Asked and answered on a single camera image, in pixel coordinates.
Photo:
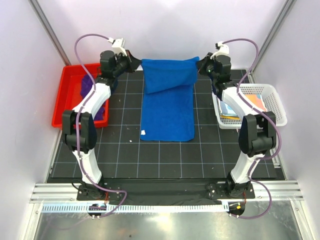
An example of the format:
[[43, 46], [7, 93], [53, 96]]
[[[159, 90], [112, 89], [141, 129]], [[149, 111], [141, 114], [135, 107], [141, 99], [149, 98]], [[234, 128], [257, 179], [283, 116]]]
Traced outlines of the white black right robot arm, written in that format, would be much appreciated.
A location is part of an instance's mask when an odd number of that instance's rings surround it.
[[211, 80], [213, 94], [227, 104], [241, 120], [238, 134], [240, 155], [228, 173], [224, 191], [237, 198], [249, 189], [252, 173], [259, 161], [277, 144], [276, 116], [273, 112], [257, 109], [231, 80], [231, 59], [228, 55], [209, 52], [196, 63], [198, 72]]

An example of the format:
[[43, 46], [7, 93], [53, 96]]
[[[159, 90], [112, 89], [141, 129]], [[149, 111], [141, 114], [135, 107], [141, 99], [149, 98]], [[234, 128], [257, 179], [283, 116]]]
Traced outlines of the blue towel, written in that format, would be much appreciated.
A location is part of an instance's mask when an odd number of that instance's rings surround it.
[[199, 57], [142, 60], [141, 140], [187, 142], [195, 137], [193, 89], [197, 61]]

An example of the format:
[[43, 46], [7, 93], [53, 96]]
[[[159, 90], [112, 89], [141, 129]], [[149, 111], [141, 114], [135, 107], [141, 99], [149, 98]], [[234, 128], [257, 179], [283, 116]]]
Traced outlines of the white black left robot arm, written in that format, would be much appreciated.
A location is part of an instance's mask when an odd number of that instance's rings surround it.
[[106, 50], [100, 54], [100, 72], [96, 77], [87, 74], [91, 88], [82, 101], [72, 110], [62, 114], [63, 143], [77, 159], [82, 181], [79, 192], [88, 192], [94, 200], [101, 200], [106, 194], [104, 177], [98, 167], [95, 154], [97, 130], [95, 117], [103, 104], [112, 96], [118, 86], [118, 78], [124, 73], [133, 73], [141, 60], [126, 49], [123, 53]]

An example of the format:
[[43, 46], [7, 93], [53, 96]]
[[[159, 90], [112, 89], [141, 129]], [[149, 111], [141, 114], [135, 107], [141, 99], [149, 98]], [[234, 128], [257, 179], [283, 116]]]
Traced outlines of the pastel striped towel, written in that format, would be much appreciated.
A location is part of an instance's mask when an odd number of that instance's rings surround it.
[[[265, 103], [262, 99], [262, 96], [260, 94], [246, 94], [245, 95], [257, 108], [262, 110], [263, 112], [267, 112], [267, 108], [265, 106]], [[219, 108], [219, 115], [222, 118], [227, 119], [235, 119], [239, 120], [239, 117], [236, 115], [235, 111], [226, 103], [221, 102], [219, 99], [218, 101], [218, 108]]]

